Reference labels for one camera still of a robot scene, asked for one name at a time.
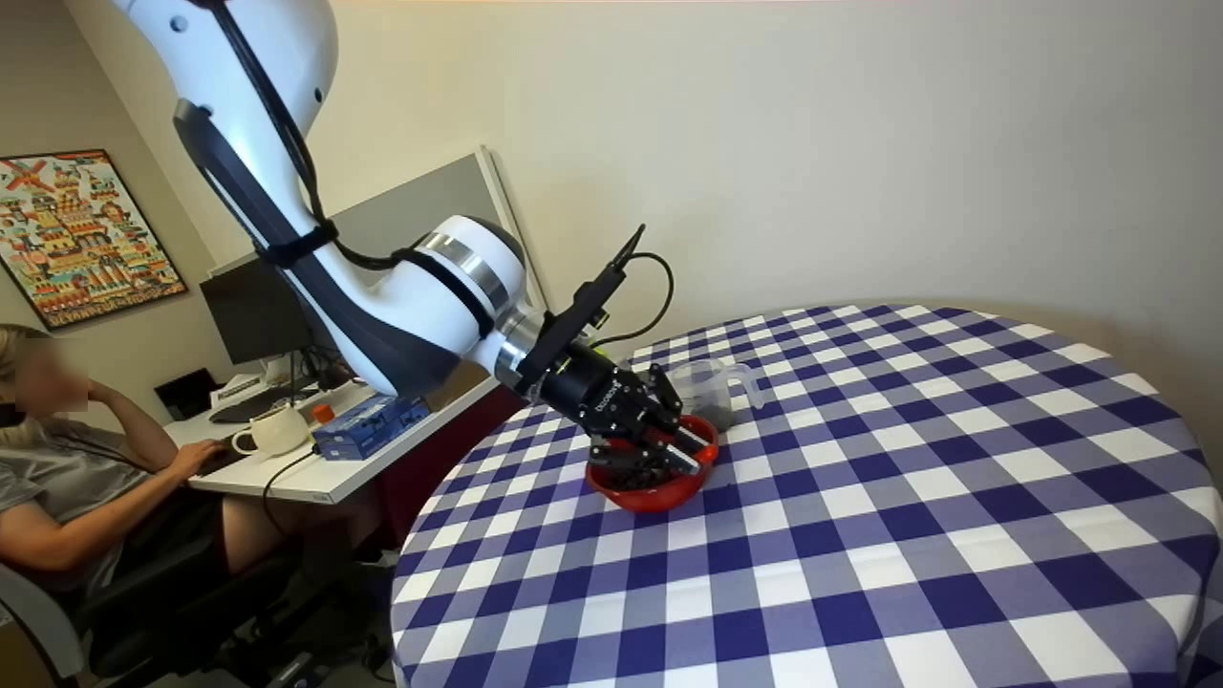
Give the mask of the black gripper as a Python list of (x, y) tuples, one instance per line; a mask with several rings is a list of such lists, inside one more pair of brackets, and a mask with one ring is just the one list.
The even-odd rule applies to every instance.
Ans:
[(704, 466), (718, 457), (718, 434), (704, 416), (680, 420), (680, 399), (655, 368), (626, 373), (565, 343), (520, 362), (520, 394), (598, 441), (591, 472), (606, 489), (652, 489), (668, 466)]

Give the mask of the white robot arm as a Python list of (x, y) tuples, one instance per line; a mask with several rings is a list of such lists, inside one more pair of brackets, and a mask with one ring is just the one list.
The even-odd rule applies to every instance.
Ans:
[(326, 325), (348, 373), (396, 399), (472, 362), (591, 441), (591, 463), (626, 487), (700, 466), (712, 447), (659, 373), (630, 373), (583, 331), (621, 282), (605, 266), (571, 304), (541, 313), (523, 296), (520, 243), (450, 216), (411, 244), (368, 258), (338, 243), (304, 145), (332, 78), (328, 0), (111, 0), (175, 87), (175, 134), (247, 232), (254, 258)]

